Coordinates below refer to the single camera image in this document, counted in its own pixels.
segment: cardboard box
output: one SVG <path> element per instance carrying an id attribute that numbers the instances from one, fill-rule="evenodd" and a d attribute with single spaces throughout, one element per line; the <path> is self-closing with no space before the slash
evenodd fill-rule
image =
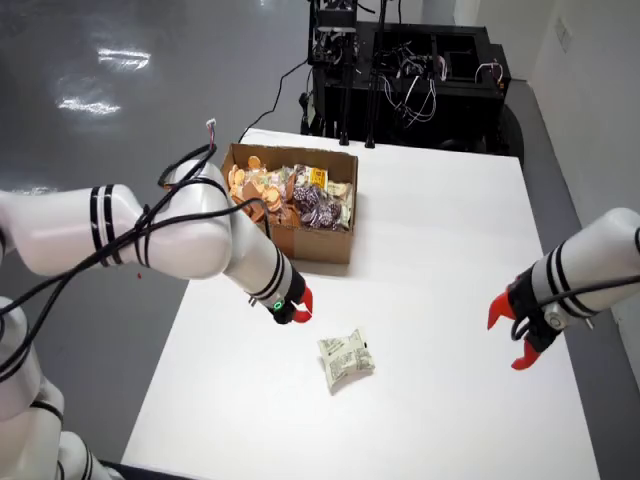
<path id="1" fill-rule="evenodd" d="M 355 233 L 358 157 L 326 150 L 232 144 L 222 164 L 224 178 L 228 177 L 234 164 L 238 168 L 246 169 L 251 155 L 259 157 L 269 171 L 277 170 L 282 166 L 293 167 L 302 164 L 324 168 L 329 171 L 331 181 L 353 185 L 353 210 L 348 232 L 271 225 L 274 243 L 289 258 L 326 263 L 349 263 Z"/>

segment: gray floor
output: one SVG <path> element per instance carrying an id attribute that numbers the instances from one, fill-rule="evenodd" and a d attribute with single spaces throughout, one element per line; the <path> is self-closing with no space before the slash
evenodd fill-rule
<path id="1" fill-rule="evenodd" d="M 448 7 L 436 7 L 431 18 L 446 14 Z M 305 58 L 307 8 L 299 0 L 5 0 L 0 188 L 126 183 L 141 202 L 157 200 L 158 173 L 206 142 L 206 119 L 218 119 L 224 150 L 271 106 L 280 75 Z M 100 59 L 101 49 L 150 57 L 146 65 L 139 53 Z M 307 71 L 287 80 L 278 111 L 262 127 L 298 130 Z M 533 93 L 514 82 L 508 103 L 522 124 L 525 179 L 549 250 L 580 226 Z M 15 255 L 2 267 L 3 295 L 16 297 L 38 281 Z M 65 427 L 103 458 L 118 460 L 124 451 L 185 287 L 132 266 L 85 273 L 38 338 L 45 372 L 65 393 Z M 42 303 L 27 304 L 30 318 Z M 617 327 L 601 317 L 594 333 L 567 333 L 571 359 L 602 478 L 636 478 L 640 395 Z M 514 439 L 523 441 L 523 458 L 526 438 Z"/>
<path id="2" fill-rule="evenodd" d="M 453 25 L 453 9 L 455 0 L 423 0 L 422 23 L 436 25 Z"/>

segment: white tabletop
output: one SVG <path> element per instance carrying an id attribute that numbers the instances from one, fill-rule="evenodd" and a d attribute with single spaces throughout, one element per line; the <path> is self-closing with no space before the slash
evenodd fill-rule
<path id="1" fill-rule="evenodd" d="M 192 281 L 124 463 L 210 480 L 597 479 L 563 336 L 524 372 L 493 298 L 542 252 L 518 160 L 252 130 L 360 158 L 348 268 L 298 262 L 307 324 Z M 367 334 L 373 375 L 328 390 L 317 340 Z"/>

